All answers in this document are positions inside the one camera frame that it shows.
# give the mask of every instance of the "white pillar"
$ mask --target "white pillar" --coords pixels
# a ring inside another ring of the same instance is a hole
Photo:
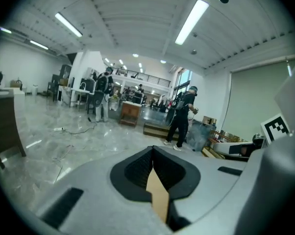
[[[98,73],[103,73],[106,65],[103,63],[102,55],[99,51],[85,51],[77,53],[72,70],[70,72],[69,81],[72,83],[74,77],[73,89],[79,89],[82,78],[89,78],[91,69],[96,70]],[[74,91],[72,92],[71,101],[76,100]]]
[[[126,86],[126,80],[123,81],[122,87],[120,89],[120,94],[123,94],[123,90],[125,86]]]

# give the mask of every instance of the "black pants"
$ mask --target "black pants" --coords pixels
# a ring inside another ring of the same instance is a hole
[[[175,134],[176,129],[178,128],[179,137],[178,137],[177,147],[181,147],[187,135],[188,125],[189,124],[188,124],[187,118],[181,118],[181,117],[175,116],[174,120],[172,121],[172,125],[169,129],[166,140],[168,142],[172,141],[172,137]]]

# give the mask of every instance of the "box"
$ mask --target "box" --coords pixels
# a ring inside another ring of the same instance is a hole
[[[68,85],[68,79],[67,78],[61,78],[59,80],[59,85],[67,86]]]
[[[205,123],[205,124],[216,124],[216,121],[217,120],[215,118],[204,116],[202,123]]]

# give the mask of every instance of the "black t-shirt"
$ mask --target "black t-shirt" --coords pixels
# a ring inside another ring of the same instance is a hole
[[[188,104],[192,104],[194,103],[195,101],[195,95],[191,92],[186,92],[183,96],[182,96],[182,101],[184,101],[183,105],[184,107],[177,111],[177,116],[180,117],[180,118],[185,118],[187,119],[188,118],[188,113],[189,113],[189,106]]]
[[[108,73],[108,72],[104,72],[104,75],[105,75],[105,76],[108,76],[109,73]],[[113,83],[114,83],[114,81],[113,81],[112,75],[109,75],[109,77],[108,77],[108,86],[107,86],[106,91],[104,91],[105,94],[110,94],[110,91],[112,90],[110,84],[113,84]]]

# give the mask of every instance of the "trash can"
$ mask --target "trash can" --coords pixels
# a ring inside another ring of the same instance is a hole
[[[32,96],[36,96],[38,93],[38,86],[37,85],[33,85],[32,88]]]

